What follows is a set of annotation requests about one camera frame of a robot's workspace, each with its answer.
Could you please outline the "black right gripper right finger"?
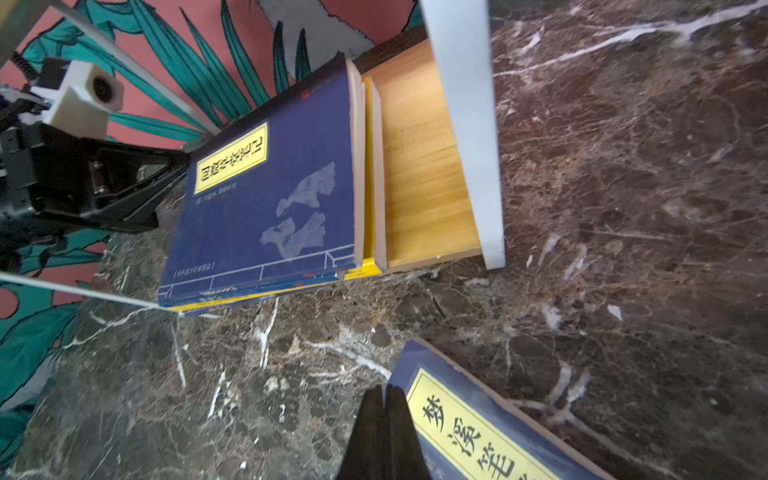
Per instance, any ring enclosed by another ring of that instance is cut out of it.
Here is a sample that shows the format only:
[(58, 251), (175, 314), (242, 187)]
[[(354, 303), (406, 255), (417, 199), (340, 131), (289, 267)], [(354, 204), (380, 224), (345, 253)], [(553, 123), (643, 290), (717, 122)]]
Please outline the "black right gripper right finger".
[(394, 385), (386, 387), (382, 456), (384, 479), (430, 479), (405, 393)]

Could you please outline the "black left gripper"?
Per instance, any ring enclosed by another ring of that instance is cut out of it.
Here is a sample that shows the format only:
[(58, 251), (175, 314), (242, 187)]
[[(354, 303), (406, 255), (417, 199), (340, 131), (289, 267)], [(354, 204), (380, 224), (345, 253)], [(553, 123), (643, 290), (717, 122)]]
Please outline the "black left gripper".
[(1, 234), (152, 230), (189, 159), (181, 150), (77, 138), (42, 123), (9, 129), (1, 135)]

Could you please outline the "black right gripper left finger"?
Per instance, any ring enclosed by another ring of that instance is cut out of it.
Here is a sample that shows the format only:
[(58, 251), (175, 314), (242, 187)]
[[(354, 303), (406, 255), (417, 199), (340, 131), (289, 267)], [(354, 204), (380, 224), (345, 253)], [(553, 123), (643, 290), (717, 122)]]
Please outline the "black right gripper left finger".
[(380, 434), (383, 425), (382, 388), (365, 391), (336, 479), (383, 479)]

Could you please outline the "yellow book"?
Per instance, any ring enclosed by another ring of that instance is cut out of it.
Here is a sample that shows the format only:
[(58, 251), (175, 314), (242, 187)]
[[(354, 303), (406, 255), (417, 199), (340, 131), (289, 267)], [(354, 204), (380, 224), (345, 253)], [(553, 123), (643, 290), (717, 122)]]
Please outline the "yellow book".
[[(366, 105), (366, 153), (365, 153), (365, 224), (363, 260), (359, 266), (341, 267), (347, 255), (340, 248), (325, 253), (300, 254), (284, 262), (267, 262), (249, 268), (257, 273), (260, 283), (253, 287), (229, 289), (215, 287), (200, 297), (179, 299), (169, 305), (175, 311), (197, 314), (214, 307), (261, 300), (269, 296), (328, 285), (345, 280), (372, 277), (384, 273), (388, 267), (386, 239), (385, 166), (382, 129), (382, 102), (372, 79), (363, 80)], [(322, 260), (323, 269), (317, 272), (301, 272), (268, 280), (269, 268), (296, 266), (304, 260)]]

